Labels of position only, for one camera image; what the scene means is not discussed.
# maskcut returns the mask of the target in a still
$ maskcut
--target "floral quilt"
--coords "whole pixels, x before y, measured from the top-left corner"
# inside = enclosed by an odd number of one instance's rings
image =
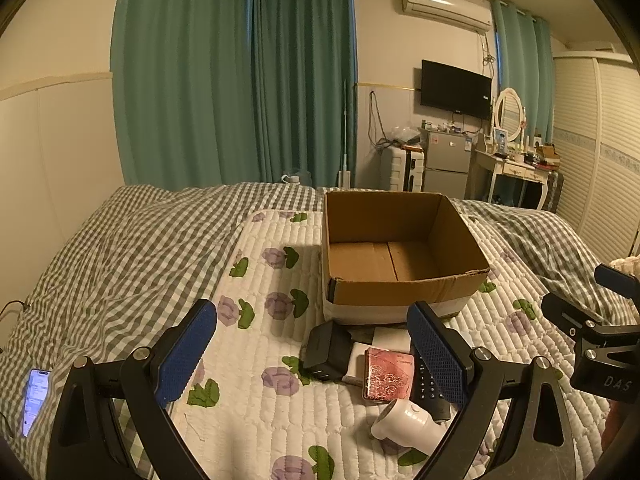
[[[504,360],[545,355],[556,367],[574,433],[578,478],[601,453],[609,409],[569,385],[570,341],[543,318],[540,280],[488,222],[463,214],[491,266],[488,279],[447,324]],[[218,327],[172,420],[215,479],[411,479],[428,459],[378,441],[370,427],[384,408],[356,386],[319,382],[300,355],[323,322],[322,213],[251,213],[212,300]],[[508,405],[501,402],[467,477],[484,472]]]

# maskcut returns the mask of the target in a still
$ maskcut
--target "white suitcase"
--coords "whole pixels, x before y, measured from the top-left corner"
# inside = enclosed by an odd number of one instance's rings
[[[380,189],[420,191],[424,172],[424,153],[420,147],[389,146],[380,160]]]

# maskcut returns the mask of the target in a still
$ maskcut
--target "phone screen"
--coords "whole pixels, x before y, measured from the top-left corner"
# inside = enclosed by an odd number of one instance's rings
[[[49,390],[49,372],[44,370],[31,370],[29,383],[27,384],[27,396],[24,400],[24,419],[22,422],[22,434],[27,436],[33,421],[42,407],[47,391]]]

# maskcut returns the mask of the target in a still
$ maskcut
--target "bed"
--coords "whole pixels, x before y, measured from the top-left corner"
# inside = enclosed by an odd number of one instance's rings
[[[193,388],[172,407],[172,419],[212,478],[310,480],[313,473],[330,480],[314,469],[321,454],[332,457],[329,476],[335,479],[412,478],[425,457],[368,433],[379,406],[364,405],[352,386],[305,384],[295,370],[308,331],[321,320],[323,193],[284,184],[181,192],[125,186],[114,193],[43,273],[0,355],[0,412],[15,434],[29,371],[52,370],[49,395],[28,438],[9,438],[0,424],[33,477],[45,478],[49,430],[73,360],[82,354],[95,362],[116,360],[150,346],[197,298],[211,298],[222,314],[219,329]],[[634,310],[595,284],[595,257],[557,216],[470,201],[454,205],[491,273],[448,324],[502,359],[528,362],[538,353],[551,359],[567,400],[581,478],[601,453],[608,403],[571,389],[572,348],[543,319],[538,303],[552,288],[603,322],[635,323]],[[280,254],[284,247],[298,255],[292,269],[280,265],[289,256]],[[256,265],[241,272],[245,257]],[[294,316],[293,310],[304,312]],[[207,387],[212,377],[216,385]],[[126,406],[117,409],[140,473],[150,476]],[[505,414],[506,405],[498,406],[469,478],[484,471]],[[249,428],[245,433],[238,420]],[[287,456],[296,460],[293,472],[284,467]]]

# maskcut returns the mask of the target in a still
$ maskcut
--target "refrigerator door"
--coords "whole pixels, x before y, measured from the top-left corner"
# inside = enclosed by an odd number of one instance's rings
[[[422,190],[425,193],[442,193],[449,198],[464,198],[466,173],[424,170]]]
[[[471,142],[465,136],[430,132],[425,167],[432,170],[469,171]]]

